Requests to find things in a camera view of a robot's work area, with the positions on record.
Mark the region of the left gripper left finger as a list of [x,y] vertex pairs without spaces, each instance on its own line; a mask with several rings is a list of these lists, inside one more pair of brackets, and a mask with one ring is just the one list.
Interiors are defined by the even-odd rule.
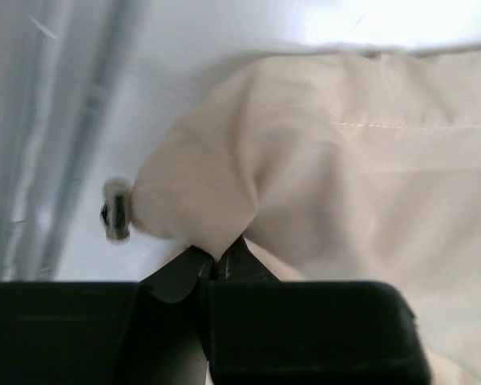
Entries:
[[0,384],[202,384],[207,276],[191,248],[140,282],[0,282]]

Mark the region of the beige trousers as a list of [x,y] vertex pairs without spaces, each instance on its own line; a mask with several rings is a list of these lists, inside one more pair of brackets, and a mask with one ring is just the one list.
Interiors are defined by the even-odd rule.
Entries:
[[481,50],[277,56],[176,121],[134,226],[287,281],[373,279],[410,303],[436,384],[481,384]]

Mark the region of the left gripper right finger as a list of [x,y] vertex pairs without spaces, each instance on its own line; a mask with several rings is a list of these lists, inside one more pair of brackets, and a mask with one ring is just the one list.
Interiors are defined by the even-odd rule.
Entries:
[[283,282],[243,238],[208,285],[216,384],[428,384],[414,314],[381,282]]

